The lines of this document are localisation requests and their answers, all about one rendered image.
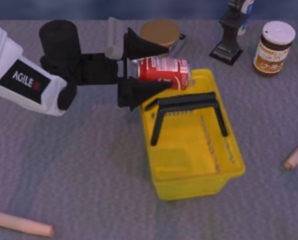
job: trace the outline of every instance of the yellow bin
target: yellow bin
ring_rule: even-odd
[[[201,96],[209,93],[214,94],[215,100],[200,101]],[[193,96],[190,101],[194,104],[173,105],[170,99],[179,95]],[[216,108],[212,107],[216,106],[214,103],[219,107],[223,128]],[[160,199],[216,194],[231,178],[245,172],[235,135],[209,69],[193,70],[185,91],[165,90],[144,102],[140,111],[151,178]]]

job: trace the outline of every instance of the jar label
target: jar label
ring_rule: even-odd
[[[283,51],[272,50],[260,41],[253,64],[261,72],[268,74],[278,73],[283,68],[289,49]]]

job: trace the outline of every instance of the brown lid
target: brown lid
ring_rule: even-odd
[[[146,22],[140,31],[140,36],[152,43],[169,47],[180,37],[179,27],[167,19],[157,19]]]

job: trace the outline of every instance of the gray tabletop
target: gray tabletop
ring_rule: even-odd
[[[0,21],[35,63],[44,21]],[[105,21],[74,21],[84,53],[103,52]],[[126,21],[139,31],[144,21]],[[298,240],[298,168],[281,165],[298,145],[298,21],[283,71],[265,79],[252,58],[264,22],[239,38],[234,66],[210,58],[216,21],[177,21],[179,56],[209,68],[235,132],[246,173],[213,196],[164,202],[150,179],[138,110],[117,107],[116,86],[84,86],[62,117],[0,98],[0,212],[55,225],[56,240]],[[39,240],[0,228],[0,240]]]

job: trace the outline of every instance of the soda can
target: soda can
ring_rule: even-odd
[[[137,78],[141,82],[172,82],[170,89],[185,90],[191,69],[185,59],[146,57],[138,61]]]

